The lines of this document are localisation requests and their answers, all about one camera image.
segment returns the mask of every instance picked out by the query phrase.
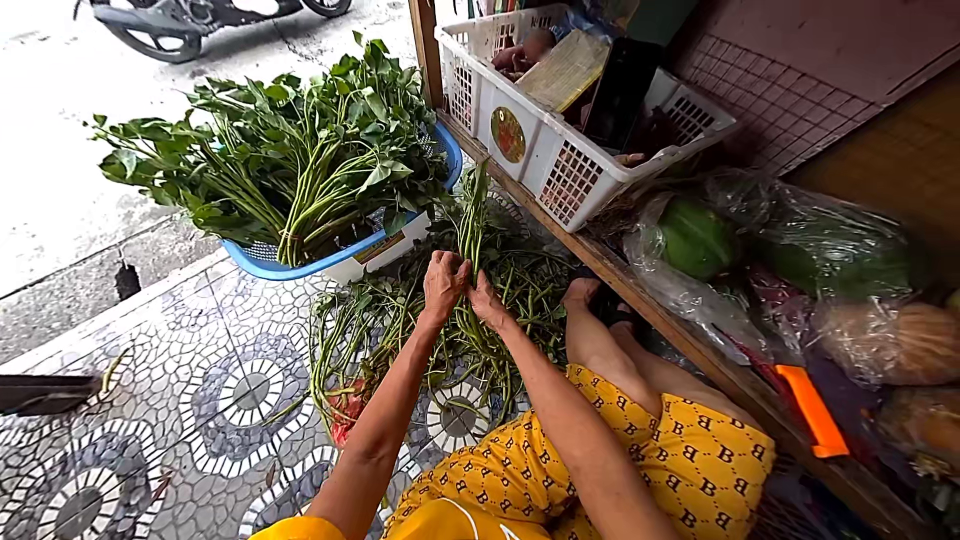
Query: black phone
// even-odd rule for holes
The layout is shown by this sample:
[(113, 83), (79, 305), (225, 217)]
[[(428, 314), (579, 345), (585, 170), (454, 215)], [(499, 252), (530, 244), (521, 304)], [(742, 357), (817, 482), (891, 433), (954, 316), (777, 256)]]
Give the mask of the black phone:
[(650, 88), (663, 47), (628, 37), (613, 40), (593, 101), (584, 135), (615, 154), (623, 152), (637, 118), (643, 114), (643, 97)]

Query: road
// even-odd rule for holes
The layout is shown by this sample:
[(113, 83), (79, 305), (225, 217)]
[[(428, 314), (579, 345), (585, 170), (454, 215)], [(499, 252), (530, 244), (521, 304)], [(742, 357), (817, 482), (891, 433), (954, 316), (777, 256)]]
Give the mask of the road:
[(82, 125), (94, 112), (114, 120), (179, 117), (181, 94), (205, 76), (309, 76), (359, 52), (352, 30), (381, 37), (404, 64), (416, 62), (403, 0), (354, 0), (336, 19), (309, 10), (223, 29), (200, 59), (169, 65), (141, 56), (70, 0), (15, 2), (0, 19), (4, 158), (0, 196), (0, 298), (156, 226), (171, 213), (101, 176), (109, 148)]

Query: round sticker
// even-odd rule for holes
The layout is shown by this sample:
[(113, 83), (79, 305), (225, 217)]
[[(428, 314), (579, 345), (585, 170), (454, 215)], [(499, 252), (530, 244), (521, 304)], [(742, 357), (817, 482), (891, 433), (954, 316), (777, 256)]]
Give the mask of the round sticker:
[(497, 107), (490, 116), (490, 131), (503, 157), (510, 163), (519, 163), (527, 152), (527, 141), (516, 116), (506, 107)]

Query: patterned floor tile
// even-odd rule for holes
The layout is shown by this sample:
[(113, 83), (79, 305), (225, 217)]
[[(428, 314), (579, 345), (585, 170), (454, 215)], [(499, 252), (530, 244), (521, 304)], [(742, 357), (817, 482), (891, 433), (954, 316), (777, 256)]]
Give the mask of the patterned floor tile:
[[(12, 364), (114, 372), (74, 413), (0, 419), (0, 538), (247, 538), (301, 514), (329, 476), (340, 452), (312, 402), (295, 403), (309, 387), (312, 303), (338, 285), (266, 282), (212, 259), (164, 286)], [(420, 394), (371, 540), (420, 472), (499, 416), (462, 365), (444, 384)], [(515, 405), (529, 408), (525, 394)]]

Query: blue basket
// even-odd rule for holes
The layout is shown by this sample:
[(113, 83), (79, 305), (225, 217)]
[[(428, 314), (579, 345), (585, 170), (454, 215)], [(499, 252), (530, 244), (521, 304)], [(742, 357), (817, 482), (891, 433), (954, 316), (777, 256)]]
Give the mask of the blue basket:
[[(464, 157), (460, 152), (460, 145), (457, 144), (453, 135), (451, 135), (440, 122), (437, 122), (435, 125), (434, 137), (437, 139), (436, 150), (446, 152), (446, 167), (450, 171), (450, 176), (447, 177), (444, 187), (449, 190), (460, 178), (460, 171), (464, 166)], [(408, 211), (407, 223), (410, 223), (416, 217), (416, 212)], [(333, 255), (296, 268), (292, 268), (286, 264), (280, 264), (276, 261), (276, 246), (256, 242), (252, 246), (245, 248), (232, 240), (222, 239), (220, 242), (224, 245), (224, 248), (227, 249), (227, 253), (233, 258), (233, 261), (237, 263), (237, 266), (243, 268), (249, 274), (263, 280), (284, 282), (316, 274), (342, 260), (353, 257), (386, 237), (387, 234), (383, 229), (380, 229)]]

